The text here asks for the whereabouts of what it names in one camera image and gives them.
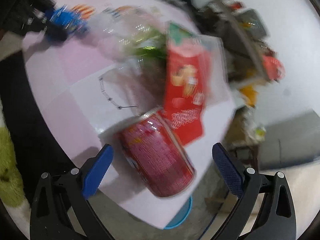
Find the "red snack box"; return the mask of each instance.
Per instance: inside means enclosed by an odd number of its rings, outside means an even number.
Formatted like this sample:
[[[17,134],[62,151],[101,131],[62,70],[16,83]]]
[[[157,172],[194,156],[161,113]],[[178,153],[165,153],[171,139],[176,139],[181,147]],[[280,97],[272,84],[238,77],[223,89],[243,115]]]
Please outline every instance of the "red snack box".
[[[182,145],[203,135],[204,109],[210,70],[209,53],[193,34],[171,24],[164,116]]]

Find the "pink table surface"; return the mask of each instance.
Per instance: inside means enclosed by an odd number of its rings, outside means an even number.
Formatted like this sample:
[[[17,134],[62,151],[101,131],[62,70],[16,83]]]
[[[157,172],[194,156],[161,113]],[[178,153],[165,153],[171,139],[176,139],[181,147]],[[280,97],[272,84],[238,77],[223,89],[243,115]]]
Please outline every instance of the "pink table surface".
[[[159,0],[56,0],[57,6],[88,4],[97,12],[107,7],[142,6],[158,11],[162,22],[174,21],[198,32],[182,11]],[[113,145],[112,129],[132,116],[130,110],[115,111],[103,99],[98,78],[115,65],[95,47],[70,39],[62,46],[50,46],[41,34],[28,34],[23,41],[29,83],[46,124],[69,158],[80,167],[87,158],[95,156],[105,143]],[[217,82],[223,80],[223,70],[215,73]],[[121,150],[114,146],[115,157],[99,189],[119,206],[157,228],[164,228],[179,211],[209,167],[212,145],[223,139],[233,117],[234,103],[228,87],[222,83],[223,99],[207,107],[203,115],[205,135],[185,150],[197,176],[181,194],[160,199],[155,197],[128,165]]]

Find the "shelf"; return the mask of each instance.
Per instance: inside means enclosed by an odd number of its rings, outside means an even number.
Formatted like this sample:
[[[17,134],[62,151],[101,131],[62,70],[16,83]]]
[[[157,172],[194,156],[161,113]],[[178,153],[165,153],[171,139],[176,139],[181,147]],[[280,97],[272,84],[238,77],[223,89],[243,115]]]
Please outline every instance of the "shelf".
[[[244,47],[246,48],[248,55],[250,56],[250,59],[252,60],[256,70],[257,70],[257,76],[245,79],[241,82],[236,82],[231,84],[233,88],[241,88],[245,85],[248,85],[250,83],[255,82],[259,79],[264,79],[266,81],[269,81],[269,77],[267,75],[267,72],[265,71],[265,68],[263,66],[262,58],[259,54],[259,52],[256,49],[255,43],[250,38],[250,36],[247,34],[247,32],[242,28],[242,26],[239,24],[235,16],[231,13],[231,10],[222,2],[222,0],[212,0],[216,5],[220,7],[220,9],[223,11],[226,19],[230,22],[231,27],[236,32],[237,36],[243,43]]]

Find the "red can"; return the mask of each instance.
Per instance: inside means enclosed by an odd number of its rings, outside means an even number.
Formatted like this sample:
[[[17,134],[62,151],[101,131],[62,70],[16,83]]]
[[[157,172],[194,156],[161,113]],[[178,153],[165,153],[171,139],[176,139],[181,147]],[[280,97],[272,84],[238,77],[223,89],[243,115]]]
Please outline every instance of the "red can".
[[[119,133],[129,163],[138,171],[150,191],[169,197],[184,190],[195,169],[183,147],[156,108]]]

